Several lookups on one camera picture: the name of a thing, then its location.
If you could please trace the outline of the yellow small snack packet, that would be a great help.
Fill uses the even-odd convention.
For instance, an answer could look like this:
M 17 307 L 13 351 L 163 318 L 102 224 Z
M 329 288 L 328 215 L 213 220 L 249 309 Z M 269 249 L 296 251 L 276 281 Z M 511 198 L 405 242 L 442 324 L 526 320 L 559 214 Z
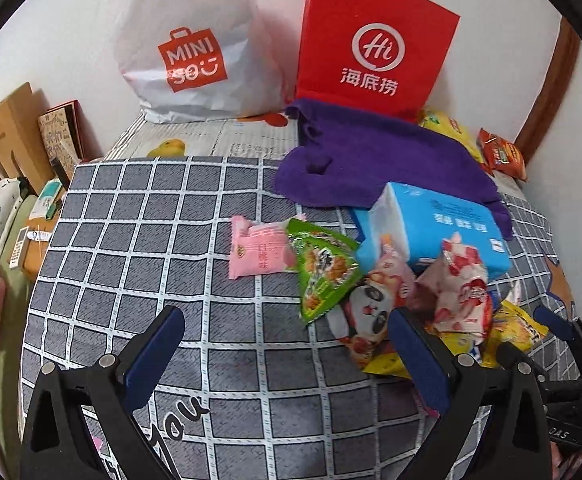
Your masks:
M 492 327 L 482 351 L 482 366 L 497 368 L 496 353 L 500 344 L 511 342 L 523 352 L 529 352 L 549 333 L 549 328 L 536 322 L 525 310 L 504 300 L 492 317 Z

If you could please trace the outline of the panda pink snack packet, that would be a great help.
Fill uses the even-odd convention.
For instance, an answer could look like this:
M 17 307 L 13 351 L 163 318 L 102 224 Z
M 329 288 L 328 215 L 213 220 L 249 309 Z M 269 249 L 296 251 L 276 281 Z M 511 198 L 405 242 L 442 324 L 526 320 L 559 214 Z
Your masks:
M 393 353 L 387 335 L 391 312 L 405 307 L 415 289 L 416 275 L 389 234 L 380 236 L 375 266 L 343 300 L 326 314 L 333 337 L 349 349 L 364 370 L 381 353 Z

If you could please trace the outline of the green snack packet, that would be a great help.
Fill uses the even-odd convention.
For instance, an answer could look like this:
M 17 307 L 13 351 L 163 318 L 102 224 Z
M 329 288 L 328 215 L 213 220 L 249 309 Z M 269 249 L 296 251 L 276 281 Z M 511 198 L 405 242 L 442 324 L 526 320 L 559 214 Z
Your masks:
M 332 310 L 363 277 L 356 259 L 358 243 L 297 218 L 285 230 L 297 257 L 300 316 L 311 324 Z

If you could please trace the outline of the white strawberry snack packet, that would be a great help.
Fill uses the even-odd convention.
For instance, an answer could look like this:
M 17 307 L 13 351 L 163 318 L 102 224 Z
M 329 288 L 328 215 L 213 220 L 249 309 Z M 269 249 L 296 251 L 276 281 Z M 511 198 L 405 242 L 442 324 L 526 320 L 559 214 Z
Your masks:
M 481 344 L 492 322 L 487 269 L 458 232 L 442 240 L 440 255 L 415 281 L 409 307 L 437 333 L 470 336 Z

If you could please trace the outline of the grey grid bed sheet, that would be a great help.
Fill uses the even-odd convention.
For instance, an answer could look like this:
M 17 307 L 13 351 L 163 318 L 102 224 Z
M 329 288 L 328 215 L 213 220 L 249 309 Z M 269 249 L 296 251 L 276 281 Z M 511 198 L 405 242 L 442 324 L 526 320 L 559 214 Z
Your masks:
M 20 389 L 90 366 L 160 311 L 185 331 L 137 424 L 180 479 L 394 479 L 433 426 L 413 386 L 361 373 L 293 273 L 228 276 L 230 221 L 277 222 L 272 160 L 78 167 L 31 297 Z

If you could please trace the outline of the teal white box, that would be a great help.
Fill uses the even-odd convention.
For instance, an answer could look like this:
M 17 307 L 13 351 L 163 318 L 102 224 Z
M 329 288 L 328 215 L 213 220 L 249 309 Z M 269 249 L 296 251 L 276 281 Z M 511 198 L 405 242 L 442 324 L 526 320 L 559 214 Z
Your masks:
M 50 209 L 57 203 L 57 200 L 64 192 L 64 187 L 59 179 L 55 178 L 48 181 L 44 188 L 38 194 L 33 208 L 30 211 L 29 219 L 52 218 Z

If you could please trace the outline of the blue tissue pack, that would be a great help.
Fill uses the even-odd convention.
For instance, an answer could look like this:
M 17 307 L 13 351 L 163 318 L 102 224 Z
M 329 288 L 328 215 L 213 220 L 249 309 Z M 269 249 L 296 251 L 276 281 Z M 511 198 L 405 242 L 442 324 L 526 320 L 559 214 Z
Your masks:
M 510 260 L 504 237 L 488 208 L 426 188 L 390 182 L 373 206 L 349 211 L 358 231 L 356 259 L 370 271 L 380 258 L 381 237 L 413 271 L 420 273 L 442 251 L 444 240 L 458 234 L 477 249 L 492 280 L 508 272 Z

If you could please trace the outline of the red orange snack bag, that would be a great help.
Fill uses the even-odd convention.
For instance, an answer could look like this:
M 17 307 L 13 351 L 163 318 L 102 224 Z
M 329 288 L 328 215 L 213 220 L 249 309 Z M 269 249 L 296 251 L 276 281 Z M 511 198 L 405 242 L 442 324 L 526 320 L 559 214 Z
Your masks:
M 527 180 L 522 152 L 513 143 L 485 129 L 480 130 L 477 140 L 490 172 L 499 171 L 516 180 Z

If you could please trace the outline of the yellow chips bag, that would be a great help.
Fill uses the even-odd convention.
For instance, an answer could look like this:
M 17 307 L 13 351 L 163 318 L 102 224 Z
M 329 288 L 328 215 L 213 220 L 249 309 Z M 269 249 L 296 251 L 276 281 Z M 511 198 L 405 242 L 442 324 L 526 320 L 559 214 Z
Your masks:
M 421 110 L 419 126 L 459 142 L 478 164 L 484 164 L 485 159 L 476 144 L 475 136 L 456 119 L 437 110 Z

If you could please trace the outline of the wooden headboard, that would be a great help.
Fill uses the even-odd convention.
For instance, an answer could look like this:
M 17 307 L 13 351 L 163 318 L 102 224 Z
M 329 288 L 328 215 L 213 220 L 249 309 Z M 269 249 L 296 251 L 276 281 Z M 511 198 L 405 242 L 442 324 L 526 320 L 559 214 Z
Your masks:
M 25 178 L 36 194 L 55 175 L 37 123 L 44 111 L 29 81 L 0 101 L 0 180 Z

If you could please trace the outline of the brown framed picture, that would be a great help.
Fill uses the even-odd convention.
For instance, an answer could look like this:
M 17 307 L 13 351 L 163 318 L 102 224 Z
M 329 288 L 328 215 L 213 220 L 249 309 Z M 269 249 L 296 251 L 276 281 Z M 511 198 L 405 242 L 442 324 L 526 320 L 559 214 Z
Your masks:
M 73 176 L 75 167 L 85 159 L 79 111 L 78 101 L 72 100 L 49 108 L 37 117 L 49 160 L 57 159 L 69 177 Z

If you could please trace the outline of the purple towel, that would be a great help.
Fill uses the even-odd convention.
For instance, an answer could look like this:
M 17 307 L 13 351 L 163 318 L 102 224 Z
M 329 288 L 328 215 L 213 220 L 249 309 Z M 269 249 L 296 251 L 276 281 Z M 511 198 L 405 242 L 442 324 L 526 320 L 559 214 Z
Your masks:
M 454 139 L 402 119 L 298 99 L 285 110 L 299 145 L 280 163 L 275 192 L 313 208 L 370 208 L 389 182 L 480 204 L 505 240 L 512 221 L 495 182 Z

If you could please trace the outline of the red Haidilao paper bag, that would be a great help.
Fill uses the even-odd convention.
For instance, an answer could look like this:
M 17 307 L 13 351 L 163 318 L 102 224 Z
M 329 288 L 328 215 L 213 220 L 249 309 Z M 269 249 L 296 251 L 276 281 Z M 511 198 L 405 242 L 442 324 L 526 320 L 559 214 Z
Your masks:
M 459 21 L 431 0 L 305 0 L 295 96 L 417 122 Z

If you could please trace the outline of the white Miniso plastic bag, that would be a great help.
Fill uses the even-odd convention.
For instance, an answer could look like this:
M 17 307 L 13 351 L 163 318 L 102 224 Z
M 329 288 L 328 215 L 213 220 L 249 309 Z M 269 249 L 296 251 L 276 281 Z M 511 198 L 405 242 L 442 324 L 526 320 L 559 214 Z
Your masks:
M 255 0 L 120 0 L 113 55 L 154 124 L 249 117 L 285 104 Z

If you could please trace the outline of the brown wooden door frame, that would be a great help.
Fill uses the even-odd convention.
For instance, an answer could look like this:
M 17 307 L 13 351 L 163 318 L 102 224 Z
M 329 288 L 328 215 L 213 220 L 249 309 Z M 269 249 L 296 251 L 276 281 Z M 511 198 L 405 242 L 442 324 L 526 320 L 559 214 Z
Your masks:
M 556 44 L 547 73 L 514 144 L 522 153 L 526 165 L 530 163 L 544 141 L 568 91 L 579 54 L 580 39 L 577 32 L 562 16 Z

